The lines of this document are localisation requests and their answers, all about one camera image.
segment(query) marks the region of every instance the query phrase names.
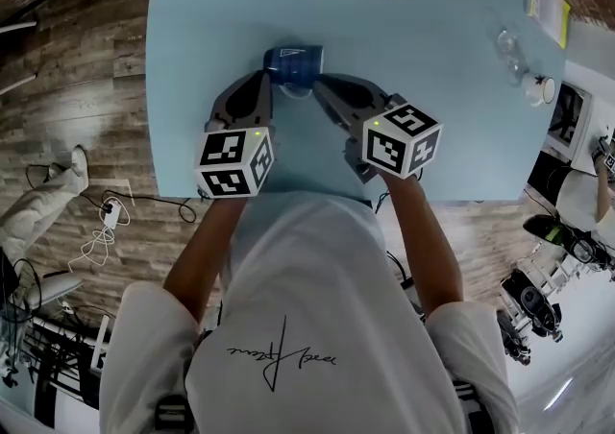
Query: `white t-shirt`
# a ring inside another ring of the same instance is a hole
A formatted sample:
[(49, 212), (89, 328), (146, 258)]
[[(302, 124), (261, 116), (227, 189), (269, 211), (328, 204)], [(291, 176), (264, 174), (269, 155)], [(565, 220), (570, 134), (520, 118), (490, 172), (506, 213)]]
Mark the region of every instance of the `white t-shirt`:
[(517, 432), (495, 310), (451, 303), (422, 325), (387, 266), (372, 210), (310, 193), (263, 194), (235, 233), (221, 325), (131, 285), (111, 337), (101, 432), (150, 432), (187, 395), (201, 433), (463, 433), (453, 379), (496, 432)]
[(615, 248), (615, 210), (610, 207), (600, 222), (598, 211), (598, 178), (571, 171), (561, 185), (555, 205), (569, 225), (593, 233), (594, 239)]

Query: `cup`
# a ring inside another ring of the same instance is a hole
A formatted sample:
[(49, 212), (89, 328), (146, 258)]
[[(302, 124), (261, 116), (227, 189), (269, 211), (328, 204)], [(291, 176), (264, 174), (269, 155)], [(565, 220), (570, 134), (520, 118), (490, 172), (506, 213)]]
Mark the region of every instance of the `cup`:
[(306, 99), (311, 95), (314, 81), (323, 73), (324, 62), (322, 46), (288, 45), (267, 50), (262, 68), (286, 96)]
[(553, 78), (527, 72), (521, 81), (521, 86), (526, 91), (529, 103), (533, 107), (550, 104), (555, 98), (555, 81)]

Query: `forearm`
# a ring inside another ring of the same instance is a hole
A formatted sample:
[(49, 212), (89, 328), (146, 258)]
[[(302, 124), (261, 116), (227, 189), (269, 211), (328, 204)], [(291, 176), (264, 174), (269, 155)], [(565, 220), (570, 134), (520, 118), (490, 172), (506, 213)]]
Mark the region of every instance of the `forearm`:
[(463, 301), (459, 265), (419, 182), (383, 175), (395, 207), (407, 262), (427, 316), (447, 302)]
[(611, 207), (611, 196), (608, 193), (608, 174), (606, 166), (598, 166), (598, 203), (596, 204), (596, 222), (599, 223)]
[(203, 318), (211, 288), (222, 270), (246, 202), (247, 199), (214, 201), (164, 282), (164, 289), (197, 322)]

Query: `person in beige pants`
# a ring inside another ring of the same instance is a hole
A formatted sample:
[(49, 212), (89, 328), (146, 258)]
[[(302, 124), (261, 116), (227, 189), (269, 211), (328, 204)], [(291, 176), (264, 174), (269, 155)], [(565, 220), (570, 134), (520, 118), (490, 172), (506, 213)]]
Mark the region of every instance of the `person in beige pants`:
[(67, 170), (50, 169), (49, 181), (24, 193), (0, 217), (0, 247), (19, 274), (19, 259), (58, 219), (66, 204), (88, 185), (86, 152), (81, 146), (72, 152)]

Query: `mug handle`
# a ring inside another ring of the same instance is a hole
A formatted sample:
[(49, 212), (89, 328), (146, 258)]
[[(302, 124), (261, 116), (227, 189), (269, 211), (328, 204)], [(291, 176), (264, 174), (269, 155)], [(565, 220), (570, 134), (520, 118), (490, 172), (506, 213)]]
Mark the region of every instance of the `mug handle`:
[(305, 100), (306, 98), (309, 98), (311, 96), (311, 89), (306, 89), (306, 93), (305, 94), (297, 94), (296, 92), (291, 91), (286, 84), (283, 84), (280, 86), (280, 89), (282, 90), (282, 92), (288, 96), (289, 98), (293, 99), (293, 100)]

